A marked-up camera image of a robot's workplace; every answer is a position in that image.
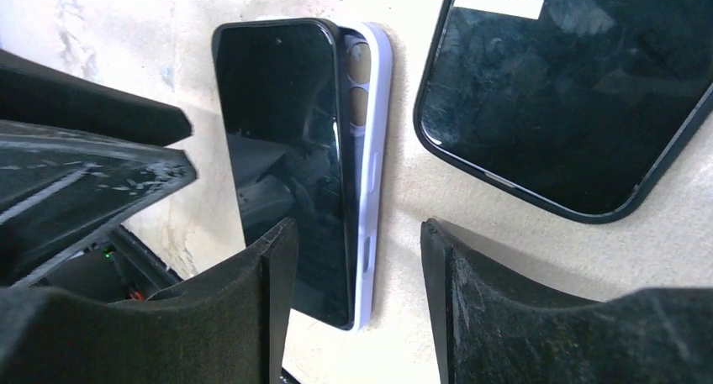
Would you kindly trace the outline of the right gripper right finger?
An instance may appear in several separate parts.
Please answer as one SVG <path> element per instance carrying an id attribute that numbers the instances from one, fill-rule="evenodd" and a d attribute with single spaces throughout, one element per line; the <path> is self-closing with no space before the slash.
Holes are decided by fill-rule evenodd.
<path id="1" fill-rule="evenodd" d="M 712 291 L 646 288 L 607 302 L 522 276 L 437 220 L 420 250 L 443 383 L 709 383 Z"/>

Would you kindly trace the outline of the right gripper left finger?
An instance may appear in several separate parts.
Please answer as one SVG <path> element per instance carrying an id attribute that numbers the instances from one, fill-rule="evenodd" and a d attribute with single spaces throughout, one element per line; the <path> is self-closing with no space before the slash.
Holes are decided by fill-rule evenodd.
<path id="1" fill-rule="evenodd" d="M 4 383 L 279 383 L 298 264 L 285 218 L 145 301 L 58 287 L 1 291 Z"/>

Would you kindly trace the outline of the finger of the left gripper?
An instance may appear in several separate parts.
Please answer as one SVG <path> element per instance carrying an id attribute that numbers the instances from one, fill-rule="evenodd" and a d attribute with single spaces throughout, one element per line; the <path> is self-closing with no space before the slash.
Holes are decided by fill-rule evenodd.
<path id="1" fill-rule="evenodd" d="M 193 134 L 177 107 L 1 52 L 1 119 L 168 146 Z"/>

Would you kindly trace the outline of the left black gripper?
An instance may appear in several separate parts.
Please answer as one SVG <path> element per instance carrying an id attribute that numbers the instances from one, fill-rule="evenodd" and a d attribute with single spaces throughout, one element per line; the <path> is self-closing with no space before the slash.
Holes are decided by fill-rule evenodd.
<path id="1" fill-rule="evenodd" d="M 182 278 L 119 227 L 189 185 L 182 150 L 13 121 L 1 123 L 1 283 L 34 281 L 99 302 L 144 301 Z"/>

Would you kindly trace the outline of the black phone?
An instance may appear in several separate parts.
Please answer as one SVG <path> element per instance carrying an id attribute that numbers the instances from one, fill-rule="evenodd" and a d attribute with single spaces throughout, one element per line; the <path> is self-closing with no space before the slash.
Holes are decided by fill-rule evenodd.
<path id="1" fill-rule="evenodd" d="M 352 329 L 358 194 L 343 33 L 321 18 L 227 23 L 212 52 L 246 242 L 294 220 L 293 307 Z"/>

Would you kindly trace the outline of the black phone case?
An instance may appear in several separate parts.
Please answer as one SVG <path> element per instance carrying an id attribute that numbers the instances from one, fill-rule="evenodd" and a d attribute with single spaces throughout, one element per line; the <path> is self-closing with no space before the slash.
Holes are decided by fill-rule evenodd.
<path id="1" fill-rule="evenodd" d="M 636 209 L 712 110 L 712 0 L 444 0 L 413 122 L 558 216 Z"/>

